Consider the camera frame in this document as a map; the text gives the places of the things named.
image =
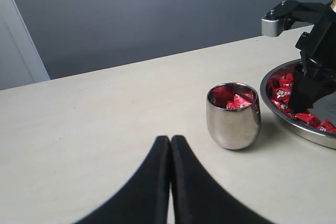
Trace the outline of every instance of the tray rim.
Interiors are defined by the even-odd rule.
[[[271,100],[267,97],[266,84],[267,84],[268,79],[276,71],[280,70],[281,68],[287,67],[294,63],[300,63],[300,62],[301,62],[301,59],[288,61],[270,70],[261,81],[260,96],[262,100],[264,101],[264,103],[266,104],[266,106],[281,120],[282,123],[284,123],[284,126],[288,128],[290,131],[292,131],[293,133],[313,143],[316,143],[316,144],[319,144],[325,147],[329,147],[332,149],[336,149],[336,134],[319,131],[317,129],[311,128],[309,126],[306,126],[298,121],[295,121],[287,117],[285,114],[279,111],[272,104]]]

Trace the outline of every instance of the metal cup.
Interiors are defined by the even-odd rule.
[[[233,101],[235,94],[244,97],[251,105],[226,109],[227,101]],[[258,137],[261,126],[257,91],[242,83],[224,83],[213,87],[206,99],[206,123],[210,136],[221,147],[238,150],[250,146]]]

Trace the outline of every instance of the round metal tray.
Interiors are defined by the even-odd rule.
[[[292,69],[297,63],[300,62],[301,60],[298,59],[284,63],[266,74],[260,85],[261,98],[265,102],[266,106],[269,107],[269,109],[271,109],[272,112],[280,118],[281,123],[283,123],[283,125],[290,131],[316,144],[336,149],[336,134],[319,131],[289,118],[273,105],[270,97],[267,95],[266,85],[270,77],[275,75],[278,71]],[[314,103],[313,107],[313,109],[309,110],[310,113],[315,115],[321,121],[324,121],[326,118],[328,118],[331,123],[336,125],[336,92],[321,98]]]

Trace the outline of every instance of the robotic arm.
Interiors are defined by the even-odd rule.
[[[336,13],[331,4],[282,1],[261,19],[262,34],[270,37],[279,36],[295,22],[314,24],[296,43],[301,64],[295,67],[289,100],[296,113],[336,91]]]

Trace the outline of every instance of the white table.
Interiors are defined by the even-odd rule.
[[[278,223],[335,223],[336,151],[278,125],[244,151],[220,148],[205,123],[207,91],[259,90],[272,68],[299,58],[300,28],[0,91],[0,223],[70,223],[132,176],[157,135],[186,136],[210,174]],[[173,223],[173,211],[169,211]]]

